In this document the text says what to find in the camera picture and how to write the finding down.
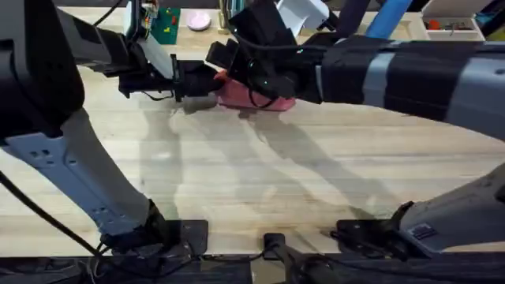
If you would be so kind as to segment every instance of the black mount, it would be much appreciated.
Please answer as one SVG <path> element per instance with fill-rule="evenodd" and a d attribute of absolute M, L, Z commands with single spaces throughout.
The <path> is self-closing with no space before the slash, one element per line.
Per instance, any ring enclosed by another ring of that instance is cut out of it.
<path fill-rule="evenodd" d="M 283 234 L 263 236 L 264 259 L 280 260 L 286 272 L 286 284 L 356 283 L 335 272 L 326 259 L 319 255 L 304 254 L 286 245 Z"/>
<path fill-rule="evenodd" d="M 401 218 L 413 202 L 403 204 L 391 219 L 339 220 L 331 237 L 339 242 L 341 252 L 358 252 L 371 259 L 428 258 L 398 232 Z"/>
<path fill-rule="evenodd" d="M 151 201 L 145 225 L 127 234 L 102 235 L 113 254 L 134 256 L 199 256 L 207 251 L 206 220 L 165 220 Z"/>

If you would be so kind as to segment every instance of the pink object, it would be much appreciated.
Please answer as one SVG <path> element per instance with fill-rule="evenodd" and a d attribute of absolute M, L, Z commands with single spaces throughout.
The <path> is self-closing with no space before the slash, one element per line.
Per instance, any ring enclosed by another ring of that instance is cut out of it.
<path fill-rule="evenodd" d="M 211 16 L 204 11 L 194 10 L 189 12 L 186 24 L 193 31 L 203 31 L 210 27 Z"/>
<path fill-rule="evenodd" d="M 246 107 L 258 109 L 253 105 L 253 103 L 251 103 L 251 99 L 249 98 L 249 89 L 246 86 L 238 81 L 231 80 L 226 77 L 225 72 L 219 73 L 216 77 L 226 80 L 226 84 L 215 92 L 220 105 L 234 108 Z M 264 106 L 266 103 L 270 102 L 269 98 L 266 98 L 257 92 L 252 92 L 252 97 L 258 106 Z M 293 107 L 295 103 L 296 99 L 278 98 L 269 107 L 262 108 L 261 110 L 286 111 Z"/>

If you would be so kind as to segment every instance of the black strap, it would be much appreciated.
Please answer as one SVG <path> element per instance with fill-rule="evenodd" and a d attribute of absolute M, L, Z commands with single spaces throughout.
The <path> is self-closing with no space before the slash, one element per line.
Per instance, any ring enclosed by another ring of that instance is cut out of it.
<path fill-rule="evenodd" d="M 468 60 L 481 43 L 402 43 L 387 71 L 384 108 L 443 121 Z"/>
<path fill-rule="evenodd" d="M 266 109 L 267 107 L 273 105 L 277 100 L 279 99 L 279 97 L 276 97 L 276 98 L 273 98 L 273 99 L 270 99 L 270 101 L 268 101 L 267 103 L 265 103 L 263 106 L 260 106 L 256 103 L 256 100 L 254 100 L 254 96 L 253 96 L 253 90 L 251 90 L 251 88 L 249 88 L 249 100 L 251 101 L 251 104 L 254 106 L 254 107 L 257 107 L 259 109 Z"/>
<path fill-rule="evenodd" d="M 368 66 L 377 51 L 389 42 L 355 35 L 330 47 L 321 67 L 323 101 L 362 104 Z"/>

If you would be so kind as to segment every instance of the wood grain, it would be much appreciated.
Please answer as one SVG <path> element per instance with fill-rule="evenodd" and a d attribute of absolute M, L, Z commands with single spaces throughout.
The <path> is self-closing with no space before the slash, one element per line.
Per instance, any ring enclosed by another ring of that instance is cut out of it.
<path fill-rule="evenodd" d="M 78 11 L 99 17 L 93 9 Z M 182 27 L 178 45 L 166 49 L 204 58 L 213 40 L 226 37 Z M 505 160 L 498 140 L 371 107 L 297 102 L 274 114 L 228 110 L 212 98 L 125 99 L 117 80 L 80 72 L 85 108 L 114 161 L 166 218 L 207 219 L 210 253 L 258 252 L 266 232 L 283 232 L 305 251 L 335 252 L 320 231 L 338 219 L 388 217 L 403 202 L 448 192 Z M 3 152 L 0 168 L 98 243 L 87 215 L 35 170 Z M 0 256 L 87 255 L 7 191 L 0 194 Z"/>

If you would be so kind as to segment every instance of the metal bracket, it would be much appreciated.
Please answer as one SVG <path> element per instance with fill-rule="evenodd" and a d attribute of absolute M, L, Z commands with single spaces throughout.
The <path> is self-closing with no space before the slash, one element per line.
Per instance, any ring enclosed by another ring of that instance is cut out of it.
<path fill-rule="evenodd" d="M 427 258 L 415 245 L 398 234 L 400 219 L 413 205 L 403 204 L 391 219 L 339 220 L 331 237 L 339 242 L 342 252 L 359 252 L 372 259 Z"/>

